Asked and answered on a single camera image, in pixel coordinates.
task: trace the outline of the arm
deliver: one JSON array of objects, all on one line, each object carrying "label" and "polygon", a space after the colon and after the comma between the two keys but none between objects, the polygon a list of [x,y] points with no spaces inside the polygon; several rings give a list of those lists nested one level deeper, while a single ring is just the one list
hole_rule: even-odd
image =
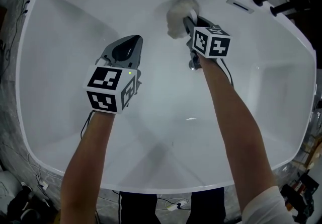
[{"label": "arm", "polygon": [[200,56],[236,185],[241,211],[275,185],[261,132],[248,108],[213,61]]},{"label": "arm", "polygon": [[114,114],[92,117],[61,185],[61,224],[94,223],[107,142]]}]

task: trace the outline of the white cloth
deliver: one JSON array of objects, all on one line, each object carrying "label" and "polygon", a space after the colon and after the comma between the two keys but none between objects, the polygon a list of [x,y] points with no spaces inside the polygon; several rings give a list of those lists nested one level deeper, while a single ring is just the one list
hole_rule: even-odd
[{"label": "white cloth", "polygon": [[243,224],[294,224],[277,186],[270,187],[249,202],[241,217]]}]

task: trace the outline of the white bathtub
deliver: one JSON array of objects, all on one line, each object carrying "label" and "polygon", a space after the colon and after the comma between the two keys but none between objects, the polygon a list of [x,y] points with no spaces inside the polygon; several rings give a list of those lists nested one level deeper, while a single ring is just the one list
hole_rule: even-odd
[{"label": "white bathtub", "polygon": [[[232,36],[235,89],[255,117],[272,169],[297,153],[315,87],[315,52],[270,4],[197,0],[201,16]],[[144,39],[142,85],[108,144],[101,187],[182,193],[233,183],[202,70],[191,71],[188,38],[167,35],[173,0],[31,0],[18,51],[16,91],[24,142],[44,168],[63,175],[90,111],[82,84],[111,42]]]}]

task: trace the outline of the black pants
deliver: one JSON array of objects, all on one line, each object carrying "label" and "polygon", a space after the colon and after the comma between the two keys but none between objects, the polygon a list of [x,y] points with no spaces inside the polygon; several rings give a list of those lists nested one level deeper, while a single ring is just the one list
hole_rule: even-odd
[{"label": "black pants", "polygon": [[[160,224],[155,215],[155,194],[120,192],[122,196],[122,224]],[[191,212],[187,224],[223,224],[226,217],[224,188],[195,192],[191,195]]]}]

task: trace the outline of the drain slot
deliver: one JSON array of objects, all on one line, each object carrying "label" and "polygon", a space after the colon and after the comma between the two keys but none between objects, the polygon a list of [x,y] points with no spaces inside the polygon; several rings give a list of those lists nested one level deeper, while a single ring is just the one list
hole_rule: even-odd
[{"label": "drain slot", "polygon": [[232,6],[236,7],[236,8],[239,8],[239,9],[241,9],[241,10],[243,10],[243,11],[249,13],[249,14],[254,12],[253,9],[251,9],[251,8],[249,8],[249,7],[243,5],[242,3],[239,3],[239,2],[237,2],[235,0],[227,0],[226,3],[232,5]]}]

